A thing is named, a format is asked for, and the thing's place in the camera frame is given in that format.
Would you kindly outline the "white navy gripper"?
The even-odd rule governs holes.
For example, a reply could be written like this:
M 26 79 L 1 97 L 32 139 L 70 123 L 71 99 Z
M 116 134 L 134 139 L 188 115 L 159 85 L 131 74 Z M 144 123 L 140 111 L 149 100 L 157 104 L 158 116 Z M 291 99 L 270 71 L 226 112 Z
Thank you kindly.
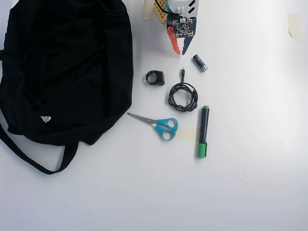
M 192 18 L 192 37 L 185 37 L 182 55 L 184 55 L 196 34 L 196 24 L 197 24 L 197 16 L 198 16 L 198 8 L 199 8 L 199 0 L 168 0 L 167 1 L 167 9 L 171 14 L 167 16 L 168 20 L 178 19 L 180 16 L 184 16 L 187 18 Z M 171 42 L 173 51 L 181 55 L 181 51 L 178 47 L 177 39 L 174 37 L 173 26 L 169 26 L 167 28 L 167 34 L 169 40 Z

